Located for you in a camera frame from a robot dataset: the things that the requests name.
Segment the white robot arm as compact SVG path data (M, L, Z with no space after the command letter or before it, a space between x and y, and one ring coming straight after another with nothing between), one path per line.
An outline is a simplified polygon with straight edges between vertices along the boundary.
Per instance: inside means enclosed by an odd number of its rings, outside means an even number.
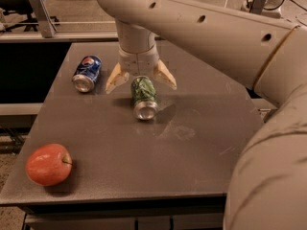
M276 113L233 171L224 230L307 230L307 30L192 0L98 0L253 90Z

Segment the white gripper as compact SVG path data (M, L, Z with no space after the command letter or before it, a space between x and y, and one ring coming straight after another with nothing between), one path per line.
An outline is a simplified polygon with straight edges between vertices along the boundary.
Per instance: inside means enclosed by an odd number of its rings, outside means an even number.
M137 25L115 20L119 40L119 63L106 81L105 91L110 94L116 87L133 76L151 76L156 81L177 89L177 81L159 59L154 34Z

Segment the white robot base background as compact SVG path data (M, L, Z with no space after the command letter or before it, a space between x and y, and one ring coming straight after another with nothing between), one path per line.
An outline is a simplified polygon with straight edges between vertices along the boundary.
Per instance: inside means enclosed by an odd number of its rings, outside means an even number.
M281 7L282 7L284 1L285 0L267 0L265 7L262 10L262 13L259 14L259 15L279 19L281 17ZM244 1L242 6L241 6L241 11L242 12L249 12L251 2L252 2L252 0Z

